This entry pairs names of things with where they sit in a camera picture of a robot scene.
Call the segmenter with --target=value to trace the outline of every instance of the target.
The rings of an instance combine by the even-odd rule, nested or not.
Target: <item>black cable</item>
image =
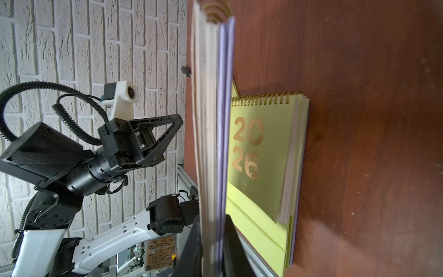
[[[29,201],[28,205],[25,208],[25,211],[23,212],[22,221],[20,222],[20,228],[17,230],[17,237],[14,241],[14,245],[12,246],[12,259],[16,259],[20,254],[20,247],[22,246],[23,237],[24,237],[24,227],[26,222],[26,216],[29,213],[29,210],[31,209],[32,203],[35,200],[35,197],[37,194],[32,197],[32,199]]]
[[[187,200],[186,200],[186,199],[184,199],[184,198],[183,198],[183,196],[181,196],[180,194],[179,194],[179,197],[181,197],[181,198],[183,199],[183,201],[185,201],[185,202],[187,201]]]
[[[107,123],[108,116],[106,115],[105,110],[100,107],[94,100],[90,99],[90,95],[86,95],[81,93],[78,90],[70,88],[68,86],[51,83],[51,82],[25,82],[21,84],[14,85],[10,88],[5,89],[0,94],[0,135],[4,137],[7,141],[13,142],[17,139],[17,136],[14,135],[11,130],[6,125],[6,121],[4,119],[4,110],[6,108],[6,104],[11,98],[15,95],[24,92],[26,90],[34,90],[34,89],[49,89],[49,90],[58,90],[61,92],[65,92],[67,94],[76,94],[75,96],[84,100],[86,103],[91,105],[94,110],[96,110],[100,116],[103,118],[105,123]],[[92,144],[92,145],[101,145],[101,141],[98,138],[92,137],[83,131],[80,126],[75,123],[75,121],[71,118],[68,112],[63,108],[62,104],[57,103],[52,106],[52,109],[58,115],[58,117],[66,124],[66,126],[81,140]]]
[[[121,182],[120,186],[117,189],[110,191],[109,185],[106,187],[107,194],[113,194],[113,193],[119,192],[122,187],[126,187],[128,185],[128,177],[126,175],[122,175],[122,177],[123,177],[123,181]]]
[[[188,192],[187,192],[186,190],[179,190],[179,193],[180,193],[180,192],[184,192],[184,193],[186,193],[186,196],[190,199],[189,194],[188,194]]]
[[[60,100],[61,100],[63,97],[66,97],[66,96],[87,96],[87,97],[89,97],[89,98],[94,98],[95,100],[101,101],[101,99],[98,98],[97,96],[88,95],[88,94],[63,94],[63,95],[60,95],[60,96],[57,98],[57,104],[60,103]]]

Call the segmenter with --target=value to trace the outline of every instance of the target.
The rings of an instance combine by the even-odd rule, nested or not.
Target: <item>purple paper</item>
[[[223,238],[225,234],[225,219],[226,219],[226,187],[228,182],[228,155],[229,155],[229,125],[231,116],[231,89],[232,89],[232,71],[234,58],[234,28],[235,18],[228,19],[228,47],[226,57],[226,76],[225,76],[225,94],[224,94],[224,124],[223,124],[223,171],[221,180],[221,236],[220,245],[223,245]],[[220,257],[223,257],[223,247],[220,247]]]
[[[223,134],[224,134],[224,123],[225,123],[225,78],[226,78],[226,44],[227,44],[227,33],[226,33],[226,24],[222,23],[220,25],[220,33],[219,33],[219,52],[218,52],[218,88],[217,88],[217,229],[216,229],[216,238],[218,240],[216,244],[216,253],[221,253],[220,249],[222,237],[222,229],[221,222],[224,216],[224,212],[221,210],[222,207],[222,187],[223,187]],[[221,262],[222,256],[219,255],[216,257],[216,261],[218,263],[218,267],[221,270]]]

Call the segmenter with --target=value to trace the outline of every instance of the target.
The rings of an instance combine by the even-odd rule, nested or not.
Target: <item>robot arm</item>
[[[51,86],[47,82],[19,84],[0,95],[0,133],[6,134],[11,141],[0,156],[0,171],[34,184],[38,191],[19,230],[18,245],[21,240],[23,242],[13,276],[45,276],[54,257],[57,259],[60,242],[74,215],[80,211],[83,197],[92,193],[113,193],[115,191],[109,190],[110,184],[122,181],[120,188],[127,185],[127,172],[164,161],[163,153],[183,124],[179,115],[133,120],[133,104],[139,99],[138,89],[129,82],[117,82],[105,85],[102,103],[109,115],[105,121],[109,121],[98,128],[98,143],[102,144],[98,150],[82,150],[80,144],[43,122],[14,138],[4,124],[4,107],[13,95],[36,87],[65,91],[91,102],[90,96],[57,84]],[[156,139],[152,130],[167,124],[170,127]],[[154,202],[150,207],[160,208],[161,205],[152,205]],[[167,205],[162,209],[174,211],[179,216],[159,222],[161,213],[152,208],[100,236],[79,241],[72,257],[74,271],[88,273],[120,249],[166,234],[161,228],[171,226],[171,222],[176,222],[183,229],[184,217],[180,206],[177,204],[171,208]]]

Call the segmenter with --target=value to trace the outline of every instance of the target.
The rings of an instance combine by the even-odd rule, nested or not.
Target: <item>book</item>
[[[308,106],[297,92],[231,100],[226,213],[279,276],[292,264]]]
[[[203,276],[219,276],[223,262],[234,26],[227,2],[194,0],[191,96]]]

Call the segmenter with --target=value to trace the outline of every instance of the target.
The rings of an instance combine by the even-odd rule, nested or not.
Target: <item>brick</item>
[[[81,209],[78,213],[75,214],[74,219],[72,220],[70,229],[76,230],[83,228],[83,209]]]
[[[105,2],[105,28],[106,38],[118,40],[118,3],[117,0]]]
[[[12,17],[11,0],[0,1],[0,16]]]
[[[175,153],[167,154],[166,194],[177,193],[177,160]]]
[[[165,151],[163,156],[165,157],[165,160],[163,162],[159,163],[158,165],[156,165],[156,167],[157,167],[157,178],[166,177],[166,160],[167,160],[167,153],[166,153],[166,151]]]
[[[179,55],[186,56],[188,1],[179,0]]]
[[[179,58],[179,68],[182,68],[182,66],[186,66],[186,59]],[[186,113],[186,75],[179,70],[177,79],[177,113],[184,121]]]
[[[22,118],[21,117],[9,117],[5,116],[6,125],[9,127],[11,132],[16,135],[20,136],[22,134]]]
[[[1,21],[1,24],[0,40],[2,44],[0,46],[0,64],[2,65],[2,70],[0,70],[0,91],[3,91],[17,83],[17,75],[16,59],[14,57],[14,27],[11,22],[6,22],[4,20]],[[15,109],[19,106],[19,102],[17,103],[17,100],[20,101],[19,97],[14,98],[15,101],[11,99],[10,102],[15,102],[16,104],[8,103],[8,106],[6,106],[7,112],[9,113],[20,112],[20,110]]]
[[[157,1],[156,0],[146,0],[146,15],[147,16],[157,16]]]
[[[76,79],[81,93],[91,94],[90,64],[89,64],[89,40],[76,37],[74,40]],[[79,115],[91,115],[91,106],[77,98],[77,113]]]
[[[134,0],[134,44],[144,46],[144,0]]]
[[[102,95],[104,93],[104,87],[102,86],[92,86],[92,95],[101,98]],[[95,110],[92,110],[92,115],[93,115],[93,136],[96,138],[99,138],[100,136],[98,135],[98,131],[97,129],[102,126],[105,121],[103,120],[103,118],[101,117],[101,115]]]
[[[12,243],[0,246],[0,266],[12,264],[12,248]]]
[[[74,0],[74,31],[89,34],[88,0]]]
[[[92,119],[90,118],[79,118],[78,119],[78,126],[85,131],[86,133],[88,133],[89,135],[92,135]],[[83,150],[86,149],[90,149],[93,150],[93,146],[90,145],[89,143],[78,139],[78,143],[80,143],[83,146]]]
[[[134,48],[134,64],[132,70],[132,80],[134,85],[139,89],[140,100],[134,105],[134,115],[143,117],[145,114],[145,102],[144,102],[144,50],[139,48]]]
[[[177,91],[177,26],[168,27],[167,84],[168,90]]]
[[[132,9],[132,1],[131,0],[119,0],[119,5],[125,9]]]
[[[168,0],[167,8],[168,8],[169,22],[178,24],[179,23],[179,18],[178,18],[179,3],[178,3],[178,0]]]
[[[47,30],[37,30],[37,46],[39,50],[40,74],[42,81],[57,82],[57,64],[55,61],[54,33]],[[57,101],[58,91],[40,90],[42,98],[42,112],[55,114],[52,109]]]
[[[159,87],[157,89],[157,116],[166,115],[167,106],[167,62],[166,53],[159,52],[157,63],[159,65],[157,70],[157,82]]]
[[[123,222],[123,202],[122,202],[122,190],[111,194],[111,221],[112,226],[118,226]]]
[[[145,183],[136,183],[135,184],[135,199],[134,199],[134,210],[135,214],[140,213],[143,209],[146,208],[146,202],[145,202],[145,189],[146,184]]]
[[[96,84],[105,83],[105,39],[103,33],[103,7],[91,5],[91,77]]]
[[[146,19],[146,87],[157,89],[157,21]]]
[[[157,199],[166,195],[166,180],[157,180]]]
[[[20,223],[22,221],[23,213],[25,212],[26,206],[28,205],[29,200],[21,200],[21,201],[12,201],[12,215],[14,222],[14,229],[20,228]]]
[[[94,194],[83,198],[82,209],[85,221],[85,236],[93,237],[97,235],[97,207]]]
[[[138,103],[134,104],[134,116],[135,117],[145,117],[145,92],[144,89],[139,89],[139,93],[140,93],[140,99],[138,101]]]
[[[134,170],[135,181],[144,181],[146,179],[146,170],[144,168],[139,168]]]
[[[167,98],[167,114],[176,114],[176,113],[177,113],[177,94],[174,92],[169,92]],[[176,137],[177,135],[174,136],[174,138],[171,140],[170,144],[168,145],[167,149],[169,151],[175,150]]]
[[[157,199],[157,177],[155,167],[146,168],[146,206]]]
[[[11,100],[8,101],[8,103],[6,104],[6,107],[5,107],[5,112],[6,113],[20,113],[21,111],[22,111],[21,94],[17,94]]]
[[[71,238],[84,238],[85,232],[83,230],[69,230],[69,236]]]
[[[97,221],[105,223],[111,221],[111,205],[109,204],[109,194],[95,195],[97,202]]]
[[[20,82],[38,81],[37,79],[21,77]],[[24,112],[24,126],[27,130],[35,123],[41,120],[40,104],[39,104],[39,90],[27,90],[22,94],[23,112]]]
[[[54,9],[52,0],[35,1],[35,22],[46,27],[54,26]]]
[[[72,41],[71,26],[71,1],[59,0],[55,2],[57,26],[57,38],[55,48],[57,49],[57,68],[61,80],[74,80],[74,48]]]
[[[183,124],[177,132],[177,164],[185,162],[185,125]]]
[[[134,64],[132,69],[132,82],[139,90],[144,91],[144,50],[134,48],[133,56]]]
[[[29,196],[29,185],[26,181],[14,176],[8,176],[9,192],[11,198]]]
[[[167,0],[157,0],[158,22],[158,48],[167,50]]]
[[[157,93],[152,90],[146,90],[146,116],[156,117]]]
[[[120,81],[132,82],[132,15],[120,11]]]
[[[106,43],[106,82],[108,83],[120,80],[119,51],[117,43]]]
[[[46,117],[43,115],[43,122],[60,132],[60,119],[58,117]]]
[[[6,175],[0,172],[0,243],[10,242],[15,238],[9,206]]]
[[[126,173],[128,185],[123,190],[123,216],[134,215],[134,172]]]
[[[14,5],[19,73],[37,74],[32,0],[16,0]]]
[[[106,232],[109,229],[111,229],[111,224],[99,225],[98,226],[98,233],[102,234],[102,233]]]

